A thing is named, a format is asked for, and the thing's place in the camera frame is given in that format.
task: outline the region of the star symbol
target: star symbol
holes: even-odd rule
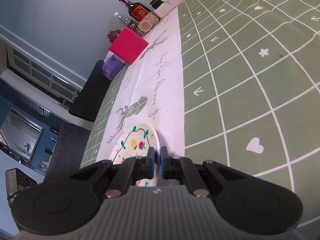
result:
[[[261,57],[269,55],[268,50],[269,49],[260,49],[259,55],[261,55]]]

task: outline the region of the painted plate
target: painted plate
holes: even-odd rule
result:
[[[146,123],[137,123],[130,129],[125,130],[113,148],[110,160],[114,164],[121,164],[126,158],[135,156],[147,156],[148,148],[154,147],[160,152],[159,138],[155,129]],[[142,179],[137,181],[136,186],[154,187],[157,184],[157,178]]]

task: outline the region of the tree drawing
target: tree drawing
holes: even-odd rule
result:
[[[120,114],[120,116],[122,116],[121,121],[118,127],[116,128],[116,133],[113,136],[110,136],[110,139],[109,141],[107,141],[107,143],[111,143],[113,138],[118,134],[118,132],[120,132],[123,126],[124,119],[134,114],[139,114],[141,110],[144,108],[144,106],[147,104],[147,100],[147,97],[140,97],[140,99],[137,102],[133,103],[131,106],[124,106],[124,108],[120,107],[116,111],[116,115]]]
[[[153,49],[155,46],[157,46],[158,44],[163,43],[163,42],[169,37],[169,36],[167,36],[167,37],[163,38],[162,40],[160,40],[162,34],[164,34],[164,33],[167,31],[168,28],[166,28],[166,29],[160,34],[160,36],[153,42],[153,44],[152,44],[150,47],[147,48],[147,50],[141,55],[141,57],[140,57],[139,59],[142,59],[142,58],[144,57],[144,55],[145,55],[149,50],[152,50],[152,49]]]

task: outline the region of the yellow lemon drawing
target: yellow lemon drawing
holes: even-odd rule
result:
[[[137,141],[136,141],[135,139],[132,139],[132,141],[131,141],[131,148],[135,150],[136,147],[137,147]]]

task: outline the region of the clear glass bottle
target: clear glass bottle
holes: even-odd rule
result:
[[[144,32],[138,28],[138,24],[134,20],[130,20],[127,17],[123,17],[118,12],[115,12],[113,16],[122,21],[127,27],[129,27],[138,35],[142,36],[144,34]]]

